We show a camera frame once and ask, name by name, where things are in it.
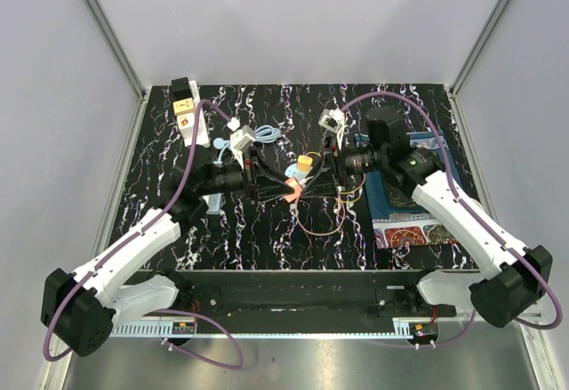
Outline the pink USB charger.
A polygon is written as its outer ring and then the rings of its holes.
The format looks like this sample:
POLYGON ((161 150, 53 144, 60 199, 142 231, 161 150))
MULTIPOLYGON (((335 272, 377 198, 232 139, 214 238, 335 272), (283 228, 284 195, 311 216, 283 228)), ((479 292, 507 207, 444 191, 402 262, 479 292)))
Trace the pink USB charger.
POLYGON ((303 187, 295 177, 290 177, 287 179, 285 181, 285 184, 292 190, 292 192, 288 195, 285 195, 284 199, 288 203, 293 203, 301 196, 303 187))

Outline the round light blue socket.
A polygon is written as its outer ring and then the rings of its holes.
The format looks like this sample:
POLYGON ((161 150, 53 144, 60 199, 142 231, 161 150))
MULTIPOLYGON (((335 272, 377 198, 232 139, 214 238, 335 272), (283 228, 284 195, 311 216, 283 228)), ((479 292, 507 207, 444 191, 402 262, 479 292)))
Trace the round light blue socket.
POLYGON ((287 178, 295 178, 297 181, 301 181, 307 176, 308 172, 299 169, 297 163, 292 163, 286 168, 284 174, 287 178))

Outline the yellow USB charger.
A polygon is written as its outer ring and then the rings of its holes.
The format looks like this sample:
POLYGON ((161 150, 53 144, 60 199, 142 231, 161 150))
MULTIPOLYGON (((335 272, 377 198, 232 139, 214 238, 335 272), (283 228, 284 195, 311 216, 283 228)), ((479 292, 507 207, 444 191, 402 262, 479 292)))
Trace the yellow USB charger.
POLYGON ((301 172, 310 172, 313 164, 313 158, 309 155, 299 155, 297 160, 297 169, 301 172))

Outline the light blue power strip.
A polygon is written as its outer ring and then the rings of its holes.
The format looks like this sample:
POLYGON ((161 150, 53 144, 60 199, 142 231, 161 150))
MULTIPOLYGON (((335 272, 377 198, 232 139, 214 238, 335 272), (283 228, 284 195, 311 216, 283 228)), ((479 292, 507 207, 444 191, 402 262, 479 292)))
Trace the light blue power strip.
POLYGON ((222 199, 223 199, 223 194, 208 195, 206 200, 208 205, 208 210, 206 214, 214 216, 221 215, 222 199))

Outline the white cube socket adapter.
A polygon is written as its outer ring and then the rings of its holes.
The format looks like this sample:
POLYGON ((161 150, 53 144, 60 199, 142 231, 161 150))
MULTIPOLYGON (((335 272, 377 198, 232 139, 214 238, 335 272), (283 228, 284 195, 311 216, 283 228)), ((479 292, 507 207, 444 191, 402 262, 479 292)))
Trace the white cube socket adapter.
POLYGON ((177 115, 177 125, 178 128, 180 130, 181 133, 186 133, 189 132, 191 133, 193 131, 193 128, 195 126, 195 114, 194 113, 186 113, 186 114, 181 114, 181 115, 177 115))

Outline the beige travel adapter cube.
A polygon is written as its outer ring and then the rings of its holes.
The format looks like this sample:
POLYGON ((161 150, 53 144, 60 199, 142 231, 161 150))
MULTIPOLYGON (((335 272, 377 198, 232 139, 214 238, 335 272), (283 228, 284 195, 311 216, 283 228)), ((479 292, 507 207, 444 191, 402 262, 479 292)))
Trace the beige travel adapter cube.
POLYGON ((191 98, 176 100, 172 107, 175 115, 185 115, 193 113, 195 110, 195 104, 191 98))

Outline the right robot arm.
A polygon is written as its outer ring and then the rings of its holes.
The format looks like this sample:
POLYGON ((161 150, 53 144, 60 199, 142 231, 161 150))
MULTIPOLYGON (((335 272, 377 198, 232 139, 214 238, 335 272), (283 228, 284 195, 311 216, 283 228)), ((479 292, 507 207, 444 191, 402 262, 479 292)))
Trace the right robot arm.
POLYGON ((368 141, 343 145, 346 116, 326 109, 319 124, 333 133, 332 156, 351 175, 378 171, 392 186, 431 214, 475 261, 475 273, 426 273, 404 293, 406 310, 424 315, 436 305, 473 309, 496 328, 503 328, 548 291, 552 257, 533 249, 500 227, 455 181, 445 151, 414 145, 403 117, 392 107, 366 116, 368 141))

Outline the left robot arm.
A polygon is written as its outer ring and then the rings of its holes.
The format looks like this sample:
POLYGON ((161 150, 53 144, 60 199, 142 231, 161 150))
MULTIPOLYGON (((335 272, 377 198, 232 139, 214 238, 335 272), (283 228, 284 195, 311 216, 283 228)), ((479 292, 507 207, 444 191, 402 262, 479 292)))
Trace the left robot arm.
POLYGON ((47 276, 40 314, 47 329, 46 360, 60 359, 50 351, 52 337, 85 357, 98 350, 115 328, 145 314, 164 310, 181 315, 193 310, 194 286, 173 270, 155 271, 134 285, 128 280, 206 214, 208 195, 245 192, 266 201, 293 193, 283 174, 251 159, 244 165, 221 167, 193 162, 190 157, 185 169, 177 171, 173 190, 105 251, 72 272, 57 268, 47 276))

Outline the blue patterned placemat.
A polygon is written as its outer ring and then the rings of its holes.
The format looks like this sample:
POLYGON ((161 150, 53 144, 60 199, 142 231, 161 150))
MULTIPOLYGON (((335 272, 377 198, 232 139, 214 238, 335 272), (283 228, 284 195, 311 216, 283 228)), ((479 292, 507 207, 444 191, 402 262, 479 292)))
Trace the blue patterned placemat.
POLYGON ((381 248, 457 242, 438 219, 392 187, 380 172, 365 175, 365 194, 375 239, 381 248))

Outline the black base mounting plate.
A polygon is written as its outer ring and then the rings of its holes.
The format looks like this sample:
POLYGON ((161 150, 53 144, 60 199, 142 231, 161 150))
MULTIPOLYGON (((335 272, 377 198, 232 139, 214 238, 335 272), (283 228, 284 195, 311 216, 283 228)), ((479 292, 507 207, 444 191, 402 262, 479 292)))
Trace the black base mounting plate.
POLYGON ((389 317, 452 317, 456 309, 424 300, 421 271, 175 271, 142 270, 141 283, 156 275, 182 285, 176 306, 220 317, 237 311, 357 310, 389 317))

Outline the aluminium frame post left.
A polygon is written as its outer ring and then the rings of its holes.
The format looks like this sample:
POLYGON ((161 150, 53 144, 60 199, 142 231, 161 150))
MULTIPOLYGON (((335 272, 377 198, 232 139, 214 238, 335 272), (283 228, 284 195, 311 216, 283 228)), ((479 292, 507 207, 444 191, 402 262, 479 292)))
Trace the aluminium frame post left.
POLYGON ((110 50, 116 64, 119 66, 126 82, 134 92, 137 99, 142 99, 146 94, 146 88, 138 77, 130 60, 128 59, 123 46, 121 45, 114 29, 112 28, 103 7, 99 0, 83 0, 88 12, 100 31, 108 49, 110 50))

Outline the aluminium frame post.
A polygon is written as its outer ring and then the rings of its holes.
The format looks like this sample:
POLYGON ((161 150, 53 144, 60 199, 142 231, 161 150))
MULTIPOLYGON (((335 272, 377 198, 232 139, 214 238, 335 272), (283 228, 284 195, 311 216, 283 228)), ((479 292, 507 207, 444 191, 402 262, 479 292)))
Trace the aluminium frame post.
POLYGON ((83 0, 88 12, 100 31, 108 49, 110 50, 116 64, 119 66, 126 82, 134 92, 137 99, 142 99, 146 94, 146 88, 138 77, 130 60, 128 59, 123 46, 121 45, 114 29, 112 28, 103 7, 99 0, 83 0))
POLYGON ((454 78, 453 83, 449 86, 449 92, 453 96, 457 96, 461 88, 466 83, 469 75, 483 54, 485 47, 492 40, 494 32, 500 25, 501 20, 513 1, 514 0, 496 0, 485 24, 477 36, 476 41, 471 47, 467 58, 462 64, 457 76, 454 78))

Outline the aluminium frame post right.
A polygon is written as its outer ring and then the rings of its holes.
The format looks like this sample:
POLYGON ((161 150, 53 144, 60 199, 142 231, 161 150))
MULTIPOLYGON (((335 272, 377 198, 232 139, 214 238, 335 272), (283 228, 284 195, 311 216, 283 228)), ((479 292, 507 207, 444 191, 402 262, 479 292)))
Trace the aluminium frame post right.
POLYGON ((449 92, 453 96, 457 96, 461 88, 466 83, 469 75, 483 54, 485 47, 492 40, 494 32, 500 25, 501 20, 513 1, 514 0, 496 0, 485 24, 477 36, 476 41, 471 47, 467 58, 462 64, 457 76, 454 78, 453 83, 449 86, 449 92))

